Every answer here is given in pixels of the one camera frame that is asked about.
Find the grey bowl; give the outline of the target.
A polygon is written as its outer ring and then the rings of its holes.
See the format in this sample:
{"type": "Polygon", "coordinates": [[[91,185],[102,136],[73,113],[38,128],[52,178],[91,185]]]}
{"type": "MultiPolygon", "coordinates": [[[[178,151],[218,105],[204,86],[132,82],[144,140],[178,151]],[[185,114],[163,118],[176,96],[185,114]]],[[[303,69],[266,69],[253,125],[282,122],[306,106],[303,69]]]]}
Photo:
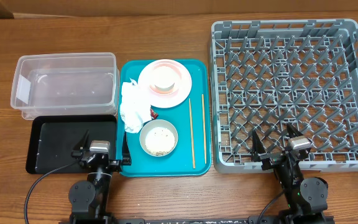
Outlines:
{"type": "Polygon", "coordinates": [[[156,119],[143,126],[139,135],[141,148],[150,156],[169,155],[178,143],[178,132],[174,125],[166,120],[156,119]]]}

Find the red snack wrapper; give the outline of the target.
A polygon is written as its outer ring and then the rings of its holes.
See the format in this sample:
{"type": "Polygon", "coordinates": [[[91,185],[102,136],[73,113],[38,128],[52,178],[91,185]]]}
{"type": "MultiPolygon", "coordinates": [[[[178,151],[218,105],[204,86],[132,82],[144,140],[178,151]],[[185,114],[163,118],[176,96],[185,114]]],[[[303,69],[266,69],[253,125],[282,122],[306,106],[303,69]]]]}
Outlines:
{"type": "Polygon", "coordinates": [[[153,109],[150,109],[150,115],[152,119],[157,119],[158,117],[158,114],[153,109]]]}

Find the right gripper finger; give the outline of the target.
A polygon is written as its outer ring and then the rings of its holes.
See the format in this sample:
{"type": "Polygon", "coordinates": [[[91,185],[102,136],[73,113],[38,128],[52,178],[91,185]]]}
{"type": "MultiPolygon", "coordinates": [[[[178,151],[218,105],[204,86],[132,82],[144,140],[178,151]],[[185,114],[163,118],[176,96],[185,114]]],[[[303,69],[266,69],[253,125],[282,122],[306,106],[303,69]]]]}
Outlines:
{"type": "Polygon", "coordinates": [[[289,138],[303,136],[303,134],[299,130],[297,130],[296,127],[294,127],[294,125],[292,125],[291,123],[287,123],[287,132],[289,138]]]}
{"type": "Polygon", "coordinates": [[[263,154],[266,153],[264,149],[264,145],[262,144],[262,141],[260,140],[257,131],[253,130],[252,132],[252,150],[251,154],[254,156],[256,154],[263,154]]]}

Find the pink plate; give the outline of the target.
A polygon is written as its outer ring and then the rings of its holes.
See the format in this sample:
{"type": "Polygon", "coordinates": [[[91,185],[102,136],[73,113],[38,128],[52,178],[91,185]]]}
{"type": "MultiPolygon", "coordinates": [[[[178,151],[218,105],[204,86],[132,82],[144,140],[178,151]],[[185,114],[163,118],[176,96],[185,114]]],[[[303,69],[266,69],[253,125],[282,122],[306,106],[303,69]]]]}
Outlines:
{"type": "Polygon", "coordinates": [[[177,89],[172,94],[169,95],[161,95],[157,94],[152,91],[149,87],[149,71],[150,71],[150,64],[149,63],[140,73],[138,77],[138,85],[140,89],[147,94],[150,104],[157,108],[172,108],[174,106],[179,105],[182,103],[190,94],[191,87],[192,87],[192,79],[190,72],[188,71],[185,66],[176,60],[170,59],[161,59],[164,62],[171,62],[178,67],[181,72],[181,82],[177,89]]]}

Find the white cup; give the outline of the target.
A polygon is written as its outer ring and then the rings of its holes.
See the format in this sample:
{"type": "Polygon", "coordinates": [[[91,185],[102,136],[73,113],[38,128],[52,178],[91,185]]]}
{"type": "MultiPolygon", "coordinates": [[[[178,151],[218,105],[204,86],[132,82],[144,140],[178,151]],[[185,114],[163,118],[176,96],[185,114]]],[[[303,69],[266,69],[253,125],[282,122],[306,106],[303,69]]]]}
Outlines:
{"type": "Polygon", "coordinates": [[[152,73],[153,85],[160,93],[169,93],[175,86],[175,71],[167,66],[161,66],[154,69],[152,73]]]}

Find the pink bowl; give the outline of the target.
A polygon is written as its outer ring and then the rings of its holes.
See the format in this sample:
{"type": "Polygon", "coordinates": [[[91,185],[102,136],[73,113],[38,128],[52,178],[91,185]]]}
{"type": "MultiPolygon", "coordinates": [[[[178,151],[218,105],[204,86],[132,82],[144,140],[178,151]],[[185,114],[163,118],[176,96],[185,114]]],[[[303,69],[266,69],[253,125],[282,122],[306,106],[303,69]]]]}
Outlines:
{"type": "Polygon", "coordinates": [[[169,94],[172,94],[174,93],[175,91],[177,91],[179,85],[180,85],[180,82],[181,82],[181,72],[180,70],[178,69],[178,67],[176,65],[174,65],[173,63],[171,62],[164,62],[162,60],[159,60],[159,61],[155,61],[155,62],[152,62],[150,64],[150,71],[149,71],[149,87],[152,91],[154,91],[155,93],[157,94],[161,94],[161,95],[169,95],[169,94]],[[173,87],[173,91],[169,92],[169,93],[160,93],[158,92],[154,85],[153,85],[153,78],[152,78],[152,73],[154,71],[155,68],[157,67],[161,67],[161,66],[167,66],[167,67],[170,67],[172,68],[176,75],[175,75],[175,86],[173,87]]]}

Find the white napkin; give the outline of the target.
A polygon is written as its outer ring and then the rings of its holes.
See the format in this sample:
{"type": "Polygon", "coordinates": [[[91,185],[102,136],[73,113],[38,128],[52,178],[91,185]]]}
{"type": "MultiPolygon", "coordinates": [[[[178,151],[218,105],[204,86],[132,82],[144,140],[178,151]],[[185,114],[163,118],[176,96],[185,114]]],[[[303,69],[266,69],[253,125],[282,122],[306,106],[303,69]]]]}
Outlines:
{"type": "Polygon", "coordinates": [[[122,84],[119,114],[124,122],[125,132],[138,133],[146,122],[152,120],[150,109],[147,94],[135,80],[130,79],[130,82],[122,84]]]}

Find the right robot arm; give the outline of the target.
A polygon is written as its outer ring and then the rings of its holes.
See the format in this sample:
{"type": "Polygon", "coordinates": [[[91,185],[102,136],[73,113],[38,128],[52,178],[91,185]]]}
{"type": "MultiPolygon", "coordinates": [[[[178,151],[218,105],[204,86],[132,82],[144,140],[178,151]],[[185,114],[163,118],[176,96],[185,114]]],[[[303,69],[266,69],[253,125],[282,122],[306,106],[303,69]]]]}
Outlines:
{"type": "Polygon", "coordinates": [[[251,159],[261,162],[262,170],[273,170],[282,191],[261,211],[257,223],[334,223],[326,217],[328,183],[320,177],[304,178],[299,162],[309,155],[312,142],[292,124],[287,124],[288,145],[281,152],[267,153],[256,131],[252,132],[251,159]],[[276,216],[265,215],[267,209],[285,196],[287,210],[276,216]]]}

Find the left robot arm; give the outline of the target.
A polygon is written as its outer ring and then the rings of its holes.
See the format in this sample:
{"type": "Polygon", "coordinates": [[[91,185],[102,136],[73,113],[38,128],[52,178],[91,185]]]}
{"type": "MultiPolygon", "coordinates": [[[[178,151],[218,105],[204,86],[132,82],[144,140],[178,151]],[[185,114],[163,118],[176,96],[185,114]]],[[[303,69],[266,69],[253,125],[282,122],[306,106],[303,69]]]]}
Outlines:
{"type": "Polygon", "coordinates": [[[85,132],[71,150],[82,169],[88,171],[87,179],[74,183],[68,193],[71,203],[70,223],[117,223],[112,213],[107,212],[112,175],[132,164],[127,138],[122,140],[122,159],[110,158],[108,141],[88,141],[85,132]]]}

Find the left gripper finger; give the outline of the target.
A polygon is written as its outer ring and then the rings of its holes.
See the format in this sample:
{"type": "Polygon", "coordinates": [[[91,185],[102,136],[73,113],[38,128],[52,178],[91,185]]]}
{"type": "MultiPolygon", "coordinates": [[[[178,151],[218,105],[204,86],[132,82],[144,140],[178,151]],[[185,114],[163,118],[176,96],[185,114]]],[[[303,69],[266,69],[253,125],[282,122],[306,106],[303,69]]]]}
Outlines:
{"type": "Polygon", "coordinates": [[[129,147],[127,144],[127,133],[126,132],[124,132],[123,141],[122,141],[122,164],[123,165],[131,165],[132,164],[131,154],[130,154],[129,147]]]}
{"type": "Polygon", "coordinates": [[[85,148],[85,146],[87,145],[87,142],[88,142],[89,133],[90,133],[90,131],[86,130],[86,132],[81,137],[81,139],[73,147],[74,151],[82,151],[85,148]]]}

